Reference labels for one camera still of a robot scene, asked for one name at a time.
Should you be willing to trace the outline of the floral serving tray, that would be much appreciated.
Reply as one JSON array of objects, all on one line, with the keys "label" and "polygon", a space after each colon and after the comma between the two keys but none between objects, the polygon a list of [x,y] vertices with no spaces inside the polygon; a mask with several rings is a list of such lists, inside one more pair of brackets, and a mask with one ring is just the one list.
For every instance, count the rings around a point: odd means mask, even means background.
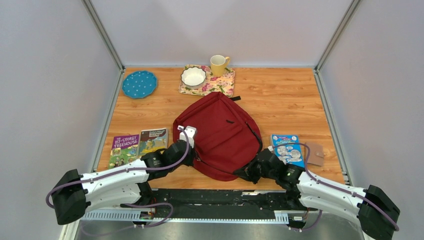
[{"label": "floral serving tray", "polygon": [[187,64],[184,66],[184,71],[190,68],[202,69],[205,72],[206,79],[199,87],[191,87],[181,81],[179,84],[178,92],[186,95],[206,96],[211,92],[221,92],[227,97],[232,97],[234,93],[234,85],[236,78],[236,70],[234,68],[226,67],[223,76],[214,76],[211,69],[207,65]]}]

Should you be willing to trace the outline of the blue comic book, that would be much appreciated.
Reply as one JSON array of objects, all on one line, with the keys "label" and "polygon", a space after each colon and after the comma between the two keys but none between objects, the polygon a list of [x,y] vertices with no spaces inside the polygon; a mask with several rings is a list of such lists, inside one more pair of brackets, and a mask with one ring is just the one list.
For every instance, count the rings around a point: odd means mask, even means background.
[{"label": "blue comic book", "polygon": [[270,144],[276,156],[285,164],[305,167],[299,137],[297,135],[271,134]]}]

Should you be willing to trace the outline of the blue polka dot plate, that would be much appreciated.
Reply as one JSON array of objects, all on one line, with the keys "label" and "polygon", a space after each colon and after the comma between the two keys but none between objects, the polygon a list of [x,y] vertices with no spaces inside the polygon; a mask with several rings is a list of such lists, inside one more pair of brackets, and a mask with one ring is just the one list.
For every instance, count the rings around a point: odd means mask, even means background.
[{"label": "blue polka dot plate", "polygon": [[122,83],[122,92],[131,99],[143,99],[151,95],[158,86],[157,77],[150,71],[130,73]]}]

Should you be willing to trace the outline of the red backpack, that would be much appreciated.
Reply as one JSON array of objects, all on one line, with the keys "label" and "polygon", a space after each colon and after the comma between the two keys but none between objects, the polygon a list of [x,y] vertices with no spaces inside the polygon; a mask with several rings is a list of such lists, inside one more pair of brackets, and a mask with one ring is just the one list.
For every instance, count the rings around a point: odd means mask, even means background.
[{"label": "red backpack", "polygon": [[218,181],[241,178],[256,184],[254,159],[263,149],[254,119],[231,98],[211,92],[185,109],[173,122],[173,140],[179,126],[194,127],[194,157],[190,163],[200,173]]}]

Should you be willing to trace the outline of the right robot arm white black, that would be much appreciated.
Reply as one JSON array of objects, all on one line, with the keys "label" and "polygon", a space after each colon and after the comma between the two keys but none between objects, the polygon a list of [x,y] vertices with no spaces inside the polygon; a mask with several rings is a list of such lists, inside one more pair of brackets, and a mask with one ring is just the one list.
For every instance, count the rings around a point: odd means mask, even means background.
[{"label": "right robot arm white black", "polygon": [[380,187],[354,187],[326,179],[284,163],[269,149],[241,168],[241,178],[254,183],[260,178],[272,179],[285,189],[290,209],[304,206],[331,213],[360,226],[374,240],[390,240],[400,230],[400,209]]}]

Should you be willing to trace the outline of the white scalloped bowl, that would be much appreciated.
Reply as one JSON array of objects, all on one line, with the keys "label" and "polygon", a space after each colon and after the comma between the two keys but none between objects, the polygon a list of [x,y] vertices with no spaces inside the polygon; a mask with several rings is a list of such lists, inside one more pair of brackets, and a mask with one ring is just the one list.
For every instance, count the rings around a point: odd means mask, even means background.
[{"label": "white scalloped bowl", "polygon": [[200,67],[188,67],[181,74],[181,82],[191,89],[198,89],[206,81],[207,74]]}]

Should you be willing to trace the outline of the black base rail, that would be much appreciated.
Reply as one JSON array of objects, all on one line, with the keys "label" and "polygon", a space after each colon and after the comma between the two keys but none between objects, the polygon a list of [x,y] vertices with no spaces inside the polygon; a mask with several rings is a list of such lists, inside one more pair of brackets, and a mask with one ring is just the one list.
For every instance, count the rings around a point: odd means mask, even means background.
[{"label": "black base rail", "polygon": [[275,221],[302,228],[310,209],[289,200],[284,190],[143,190],[135,206],[147,206],[153,220]]}]

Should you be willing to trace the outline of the purple treehouse book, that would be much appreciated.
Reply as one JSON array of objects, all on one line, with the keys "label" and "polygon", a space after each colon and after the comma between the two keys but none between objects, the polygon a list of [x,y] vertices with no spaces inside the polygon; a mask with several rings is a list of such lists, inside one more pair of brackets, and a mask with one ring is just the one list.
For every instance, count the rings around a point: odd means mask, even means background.
[{"label": "purple treehouse book", "polygon": [[137,158],[140,135],[120,135],[112,140],[108,168],[113,169],[133,162]]}]

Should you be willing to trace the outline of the yellow illustrated paperback book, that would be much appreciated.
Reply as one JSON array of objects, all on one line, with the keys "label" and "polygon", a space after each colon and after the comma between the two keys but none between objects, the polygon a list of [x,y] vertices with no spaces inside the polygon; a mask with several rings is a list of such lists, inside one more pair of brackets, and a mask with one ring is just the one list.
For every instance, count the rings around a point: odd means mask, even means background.
[{"label": "yellow illustrated paperback book", "polygon": [[140,133],[137,157],[168,147],[169,129],[145,129]]}]

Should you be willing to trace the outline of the brown leather wallet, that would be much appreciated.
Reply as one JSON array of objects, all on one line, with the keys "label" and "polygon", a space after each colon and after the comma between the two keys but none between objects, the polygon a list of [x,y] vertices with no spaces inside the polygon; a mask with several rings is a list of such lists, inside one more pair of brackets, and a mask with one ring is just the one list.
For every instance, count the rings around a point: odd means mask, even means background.
[{"label": "brown leather wallet", "polygon": [[309,164],[322,167],[324,165],[325,158],[323,146],[314,142],[306,142],[305,144],[309,147],[310,150],[307,162]]}]

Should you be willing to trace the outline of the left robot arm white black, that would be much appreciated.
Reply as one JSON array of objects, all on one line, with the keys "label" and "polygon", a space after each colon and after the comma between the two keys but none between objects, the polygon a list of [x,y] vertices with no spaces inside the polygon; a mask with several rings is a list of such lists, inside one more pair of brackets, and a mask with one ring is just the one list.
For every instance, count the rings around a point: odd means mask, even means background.
[{"label": "left robot arm white black", "polygon": [[87,212],[118,205],[148,207],[153,201],[149,181],[163,178],[192,161],[193,145],[178,140],[169,148],[101,172],[67,171],[46,197],[58,225],[66,225]]}]

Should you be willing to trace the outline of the yellow mug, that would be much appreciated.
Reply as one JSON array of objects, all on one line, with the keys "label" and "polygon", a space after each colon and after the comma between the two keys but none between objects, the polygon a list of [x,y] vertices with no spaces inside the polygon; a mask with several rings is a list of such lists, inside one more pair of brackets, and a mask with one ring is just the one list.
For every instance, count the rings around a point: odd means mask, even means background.
[{"label": "yellow mug", "polygon": [[223,55],[214,55],[210,58],[210,70],[214,77],[222,77],[231,58]]}]

